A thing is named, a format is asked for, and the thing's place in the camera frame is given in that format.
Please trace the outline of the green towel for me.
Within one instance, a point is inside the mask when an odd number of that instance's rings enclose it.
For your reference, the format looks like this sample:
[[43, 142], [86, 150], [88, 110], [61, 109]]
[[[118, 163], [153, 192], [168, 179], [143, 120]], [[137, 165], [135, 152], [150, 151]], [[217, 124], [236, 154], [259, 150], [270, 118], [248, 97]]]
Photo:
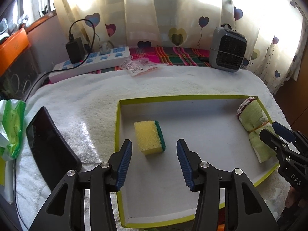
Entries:
[[242, 126], [249, 133], [249, 141], [260, 163], [264, 163], [271, 157], [275, 156], [275, 152], [268, 147], [260, 139], [260, 132], [264, 129], [269, 130], [273, 134], [275, 131], [270, 123], [268, 116], [258, 103], [257, 98], [248, 97], [238, 108], [236, 115]]

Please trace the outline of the black smartphone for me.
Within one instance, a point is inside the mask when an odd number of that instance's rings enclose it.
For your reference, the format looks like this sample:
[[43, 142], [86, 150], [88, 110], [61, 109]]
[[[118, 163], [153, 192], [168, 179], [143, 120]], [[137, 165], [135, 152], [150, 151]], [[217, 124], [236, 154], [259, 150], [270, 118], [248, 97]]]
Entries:
[[57, 129], [46, 107], [41, 107], [26, 128], [35, 163], [50, 190], [69, 170], [80, 171], [82, 163]]

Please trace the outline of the yellow-green shallow cardboard box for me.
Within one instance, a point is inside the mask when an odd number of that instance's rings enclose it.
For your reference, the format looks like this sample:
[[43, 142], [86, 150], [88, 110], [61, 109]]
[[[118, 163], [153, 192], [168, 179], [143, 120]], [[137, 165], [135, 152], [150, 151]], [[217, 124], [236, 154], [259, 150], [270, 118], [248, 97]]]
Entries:
[[276, 229], [256, 186], [277, 167], [260, 163], [236, 111], [243, 95], [182, 95], [120, 100], [115, 148], [122, 226], [152, 228], [194, 220], [216, 230], [221, 205], [229, 230]]

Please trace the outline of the white terry towel mat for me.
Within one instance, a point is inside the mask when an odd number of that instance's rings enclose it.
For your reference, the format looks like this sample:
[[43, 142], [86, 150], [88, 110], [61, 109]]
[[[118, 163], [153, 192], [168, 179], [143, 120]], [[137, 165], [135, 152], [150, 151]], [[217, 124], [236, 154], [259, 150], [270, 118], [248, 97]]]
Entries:
[[241, 168], [275, 217], [289, 184], [277, 159], [259, 163], [249, 134], [236, 117], [246, 96], [256, 96], [272, 120], [287, 124], [264, 82], [247, 70], [163, 66], [138, 76], [126, 71], [83, 74], [39, 89], [26, 106], [26, 123], [46, 107], [85, 170], [107, 161], [124, 139], [135, 141], [136, 121], [158, 121], [164, 153], [145, 156], [133, 143], [125, 184], [112, 197], [120, 227], [150, 228], [193, 219], [198, 194], [186, 186], [176, 154], [184, 139], [218, 169]]

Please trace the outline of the grey small fan heater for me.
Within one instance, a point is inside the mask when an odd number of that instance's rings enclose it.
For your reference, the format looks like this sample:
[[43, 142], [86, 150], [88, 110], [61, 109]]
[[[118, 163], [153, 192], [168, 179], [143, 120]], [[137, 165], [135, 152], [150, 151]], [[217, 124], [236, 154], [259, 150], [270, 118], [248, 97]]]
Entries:
[[215, 28], [209, 51], [211, 67], [228, 72], [240, 69], [246, 52], [247, 40], [229, 24]]

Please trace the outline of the yellow green scrubbing sponge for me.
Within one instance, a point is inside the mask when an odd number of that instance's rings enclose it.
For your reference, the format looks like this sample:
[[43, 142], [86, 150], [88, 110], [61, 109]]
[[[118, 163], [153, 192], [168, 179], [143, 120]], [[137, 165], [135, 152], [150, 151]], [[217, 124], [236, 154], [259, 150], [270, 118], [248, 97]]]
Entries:
[[166, 144], [158, 121], [138, 121], [134, 123], [137, 145], [144, 155], [163, 153]]

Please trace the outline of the green white plastic bag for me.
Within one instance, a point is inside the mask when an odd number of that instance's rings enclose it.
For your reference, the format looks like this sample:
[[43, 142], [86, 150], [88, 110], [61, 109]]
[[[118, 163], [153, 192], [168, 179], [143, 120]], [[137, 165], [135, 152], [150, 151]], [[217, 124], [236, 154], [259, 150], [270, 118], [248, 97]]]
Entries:
[[1, 157], [17, 159], [23, 142], [23, 122], [26, 104], [21, 100], [1, 100]]

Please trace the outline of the plaid colourful cloth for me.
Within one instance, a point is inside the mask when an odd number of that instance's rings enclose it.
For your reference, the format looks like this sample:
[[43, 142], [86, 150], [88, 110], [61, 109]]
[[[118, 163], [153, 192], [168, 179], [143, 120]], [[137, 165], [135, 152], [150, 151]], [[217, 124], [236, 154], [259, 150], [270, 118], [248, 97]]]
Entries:
[[[178, 66], [209, 66], [200, 60], [201, 57], [208, 58], [209, 52], [203, 49], [190, 49], [181, 47], [150, 47], [130, 49], [131, 59], [149, 59], [154, 63], [165, 63]], [[119, 66], [98, 70], [90, 73], [105, 73], [107, 71], [119, 70]]]

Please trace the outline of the white blue power strip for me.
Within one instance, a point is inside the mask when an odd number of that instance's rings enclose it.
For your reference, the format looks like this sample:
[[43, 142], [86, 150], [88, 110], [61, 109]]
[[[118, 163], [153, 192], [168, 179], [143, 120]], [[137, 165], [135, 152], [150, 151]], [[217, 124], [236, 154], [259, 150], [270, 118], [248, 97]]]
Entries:
[[100, 52], [91, 53], [79, 67], [79, 63], [72, 64], [70, 60], [67, 60], [55, 65], [53, 70], [59, 70], [59, 72], [49, 74], [49, 80], [51, 83], [56, 83], [81, 74], [113, 68], [121, 65], [130, 56], [130, 49], [126, 46], [111, 49], [110, 53], [104, 55]]

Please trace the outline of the heart pattern curtain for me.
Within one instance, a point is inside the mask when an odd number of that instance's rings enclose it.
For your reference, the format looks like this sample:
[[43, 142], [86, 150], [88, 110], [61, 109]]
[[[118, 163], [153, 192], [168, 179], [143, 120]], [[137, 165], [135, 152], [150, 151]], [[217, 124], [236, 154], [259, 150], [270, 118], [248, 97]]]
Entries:
[[293, 0], [54, 0], [65, 34], [114, 46], [209, 49], [215, 28], [244, 35], [244, 67], [272, 93], [297, 79], [307, 26]]

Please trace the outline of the clear plastic packet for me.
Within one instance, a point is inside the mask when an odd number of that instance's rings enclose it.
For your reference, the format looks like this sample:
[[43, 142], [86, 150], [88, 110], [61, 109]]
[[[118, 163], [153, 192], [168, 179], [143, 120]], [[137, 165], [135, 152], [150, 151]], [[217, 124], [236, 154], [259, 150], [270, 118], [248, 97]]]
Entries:
[[120, 68], [127, 71], [131, 76], [138, 76], [152, 71], [159, 66], [160, 64], [154, 63], [149, 59], [126, 59], [122, 62]]

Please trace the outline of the black power adapter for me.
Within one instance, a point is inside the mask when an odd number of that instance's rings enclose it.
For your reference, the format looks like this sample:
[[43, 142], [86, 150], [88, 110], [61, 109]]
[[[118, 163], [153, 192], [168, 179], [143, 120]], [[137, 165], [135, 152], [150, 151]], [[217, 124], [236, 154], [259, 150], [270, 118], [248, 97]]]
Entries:
[[66, 43], [66, 51], [68, 53], [70, 62], [72, 64], [82, 62], [84, 60], [85, 50], [81, 38], [74, 38], [71, 33], [69, 34], [68, 38], [69, 41]]

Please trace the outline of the orange storage box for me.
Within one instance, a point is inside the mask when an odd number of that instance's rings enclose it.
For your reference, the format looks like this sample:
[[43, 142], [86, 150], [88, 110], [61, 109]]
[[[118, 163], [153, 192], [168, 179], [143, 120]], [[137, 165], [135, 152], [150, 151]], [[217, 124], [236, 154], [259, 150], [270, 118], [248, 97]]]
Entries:
[[31, 44], [24, 28], [21, 28], [4, 41], [0, 49], [0, 75], [2, 76], [21, 53], [30, 46]]

